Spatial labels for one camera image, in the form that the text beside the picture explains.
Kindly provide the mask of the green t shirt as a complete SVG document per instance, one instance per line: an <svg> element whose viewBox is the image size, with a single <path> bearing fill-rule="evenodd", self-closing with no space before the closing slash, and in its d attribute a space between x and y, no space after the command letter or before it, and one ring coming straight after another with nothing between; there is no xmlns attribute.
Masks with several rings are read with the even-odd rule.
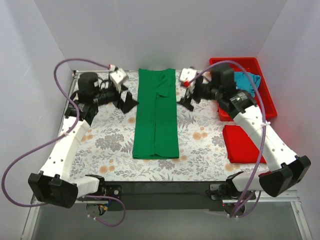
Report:
<svg viewBox="0 0 320 240"><path fill-rule="evenodd" d="M180 157L176 103L176 70L138 70L139 102L132 157L141 160Z"/></svg>

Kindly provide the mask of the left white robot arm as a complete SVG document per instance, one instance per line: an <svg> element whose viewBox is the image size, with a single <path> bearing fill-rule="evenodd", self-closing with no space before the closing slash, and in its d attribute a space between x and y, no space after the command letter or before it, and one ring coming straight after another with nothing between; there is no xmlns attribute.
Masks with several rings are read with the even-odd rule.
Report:
<svg viewBox="0 0 320 240"><path fill-rule="evenodd" d="M95 72L84 72L77 80L64 113L60 139L55 143L39 173L31 173L28 184L35 198L42 203L71 208L81 197L91 195L103 199L111 191L102 176L87 174L70 181L70 169L83 137L98 114L98 107L112 103L124 114L138 105L124 86L128 75L121 68L111 71L107 79Z"/></svg>

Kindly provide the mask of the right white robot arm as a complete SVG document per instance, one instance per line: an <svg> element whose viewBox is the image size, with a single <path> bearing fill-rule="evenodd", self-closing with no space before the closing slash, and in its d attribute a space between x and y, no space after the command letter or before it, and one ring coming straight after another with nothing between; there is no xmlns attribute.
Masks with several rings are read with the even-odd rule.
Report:
<svg viewBox="0 0 320 240"><path fill-rule="evenodd" d="M237 88L232 65L237 62L223 60L212 64L208 83L203 82L202 72L183 68L178 80L186 92L178 104L193 111L192 100L217 101L259 148L257 161L265 159L268 171L258 172L254 168L251 173L241 171L230 175L225 181L230 198L237 199L247 191L264 191L277 197L303 179L311 161L305 155L298 156L278 136L266 120L262 100L256 101L248 91Z"/></svg>

